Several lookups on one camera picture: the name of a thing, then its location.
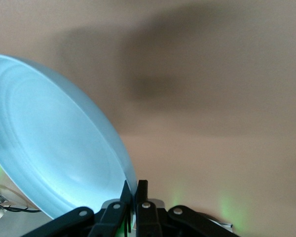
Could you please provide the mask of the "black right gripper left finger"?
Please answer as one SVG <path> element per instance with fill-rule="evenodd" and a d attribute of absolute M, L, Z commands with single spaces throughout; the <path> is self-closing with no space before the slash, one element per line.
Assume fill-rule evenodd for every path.
<path fill-rule="evenodd" d="M 131 231 L 130 206 L 132 194 L 127 182 L 119 200 L 112 200 L 105 208 L 94 213 L 89 207 L 78 207 L 29 233 L 26 237 L 114 237 L 124 227 L 127 236 Z"/>

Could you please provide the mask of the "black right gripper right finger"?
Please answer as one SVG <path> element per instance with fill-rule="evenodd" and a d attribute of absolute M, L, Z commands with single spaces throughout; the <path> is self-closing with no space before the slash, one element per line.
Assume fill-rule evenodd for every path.
<path fill-rule="evenodd" d="M 237 234 L 184 205 L 158 208 L 148 199 L 148 181 L 140 180 L 136 191 L 138 237 L 235 237 Z"/>

